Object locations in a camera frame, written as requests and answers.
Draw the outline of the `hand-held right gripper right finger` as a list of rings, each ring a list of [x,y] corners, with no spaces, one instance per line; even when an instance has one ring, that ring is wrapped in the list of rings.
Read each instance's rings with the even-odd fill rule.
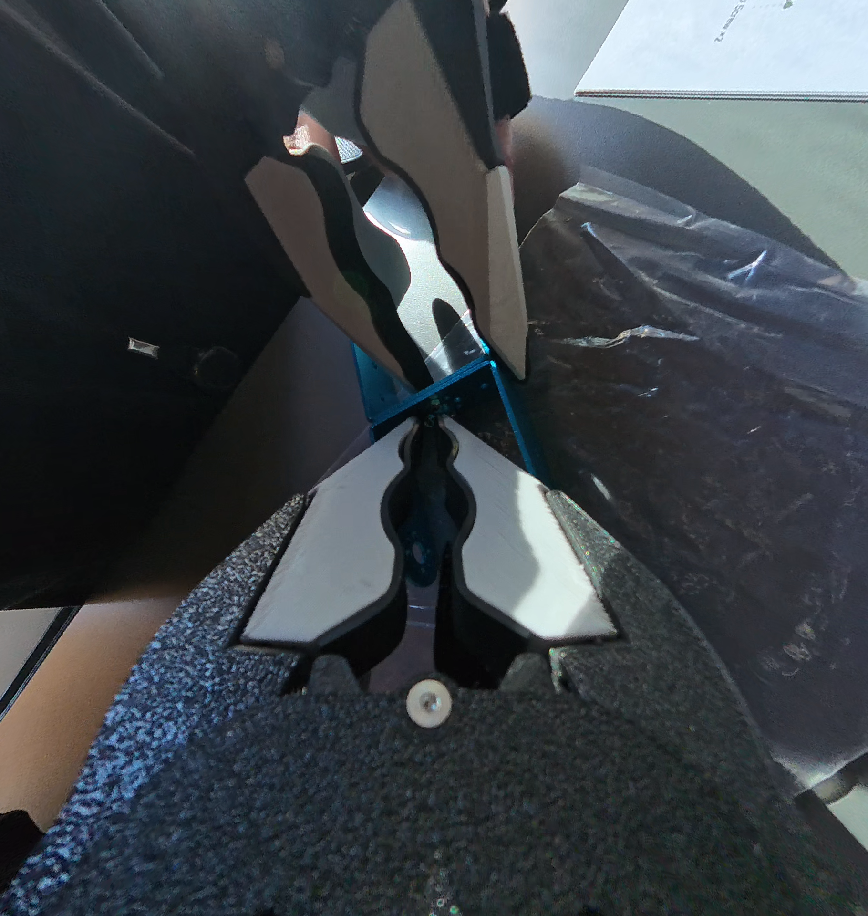
[[[535,647],[618,637],[548,489],[454,419],[440,429],[459,491],[454,569],[463,598]]]

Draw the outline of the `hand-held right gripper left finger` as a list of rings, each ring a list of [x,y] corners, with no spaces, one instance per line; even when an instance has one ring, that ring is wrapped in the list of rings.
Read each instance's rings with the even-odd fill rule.
[[[390,500],[408,474],[416,431],[407,418],[314,488],[243,645],[317,652],[393,602],[403,561]]]

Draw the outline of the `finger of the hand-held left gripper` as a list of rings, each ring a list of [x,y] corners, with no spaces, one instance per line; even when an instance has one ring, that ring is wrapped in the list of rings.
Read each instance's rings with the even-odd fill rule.
[[[263,156],[245,183],[313,303],[382,368],[415,390],[432,382],[398,314],[411,282],[393,237],[364,213],[323,147]]]
[[[392,2],[367,32],[356,114],[428,212],[441,264],[493,353],[527,374],[527,305],[499,122],[531,98],[503,2]]]

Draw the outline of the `blue metal bracket assembly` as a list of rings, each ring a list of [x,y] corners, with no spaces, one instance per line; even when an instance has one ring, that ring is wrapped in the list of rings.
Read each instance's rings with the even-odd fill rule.
[[[495,361],[480,358],[404,402],[379,414],[371,426],[371,445],[407,418],[417,420],[409,471],[390,500],[390,514],[401,550],[403,580],[433,583],[440,574],[444,543],[455,543],[459,491],[448,481],[446,458],[451,442],[440,429],[444,418],[463,418],[473,406],[500,406],[514,432],[517,419],[508,388]]]

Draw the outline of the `person's left hand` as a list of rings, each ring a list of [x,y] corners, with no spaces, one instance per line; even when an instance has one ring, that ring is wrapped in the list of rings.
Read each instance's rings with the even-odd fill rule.
[[[339,164],[342,163],[336,137],[310,116],[304,115],[297,121],[292,133],[282,137],[289,154],[301,155],[310,146],[323,148]]]

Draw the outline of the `large clear plastic bag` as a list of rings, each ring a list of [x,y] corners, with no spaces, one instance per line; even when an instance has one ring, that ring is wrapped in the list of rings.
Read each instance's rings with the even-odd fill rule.
[[[868,786],[868,281],[594,167],[520,249],[551,481],[802,789]]]

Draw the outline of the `white instruction sheet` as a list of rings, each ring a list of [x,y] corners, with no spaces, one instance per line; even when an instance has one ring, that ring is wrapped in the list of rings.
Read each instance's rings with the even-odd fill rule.
[[[868,1],[631,1],[576,94],[868,103]]]

